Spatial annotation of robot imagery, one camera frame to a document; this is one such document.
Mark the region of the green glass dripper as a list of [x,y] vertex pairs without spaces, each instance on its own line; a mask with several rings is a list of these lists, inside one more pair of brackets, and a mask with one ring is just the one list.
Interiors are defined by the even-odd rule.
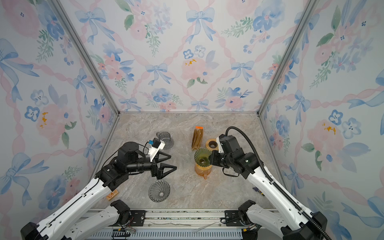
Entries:
[[212,151],[205,148],[200,148],[195,152],[194,159],[198,166],[206,168],[211,165],[210,156]]

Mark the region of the orange glass carafe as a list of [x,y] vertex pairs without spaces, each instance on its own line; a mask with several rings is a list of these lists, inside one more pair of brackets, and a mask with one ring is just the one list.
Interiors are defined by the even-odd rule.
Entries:
[[212,171],[212,166],[208,166],[208,167],[201,167],[199,165],[195,165],[195,172],[203,177],[205,180],[208,179],[208,175],[211,173]]

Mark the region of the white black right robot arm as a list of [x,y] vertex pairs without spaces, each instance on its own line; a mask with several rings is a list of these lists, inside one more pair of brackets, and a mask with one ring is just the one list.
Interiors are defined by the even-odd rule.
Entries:
[[238,208],[239,220],[245,225],[266,228],[283,240],[328,240],[328,220],[321,212],[313,212],[301,204],[273,177],[255,153],[244,153],[234,136],[220,135],[218,149],[213,150],[213,166],[233,169],[239,176],[259,189],[277,213],[265,210],[254,201],[246,201]]

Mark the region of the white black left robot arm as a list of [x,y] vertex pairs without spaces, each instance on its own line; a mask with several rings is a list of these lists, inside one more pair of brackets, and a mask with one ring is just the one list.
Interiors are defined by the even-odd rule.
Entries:
[[177,170],[166,164],[171,155],[162,150],[163,141],[153,139],[146,147],[136,142],[124,143],[95,177],[71,200],[39,223],[29,222],[21,229],[24,240],[76,240],[86,239],[107,226],[117,224],[123,227],[134,217],[131,209],[121,200],[116,200],[95,216],[79,219],[99,200],[108,196],[130,176],[150,172],[152,177],[163,179]]

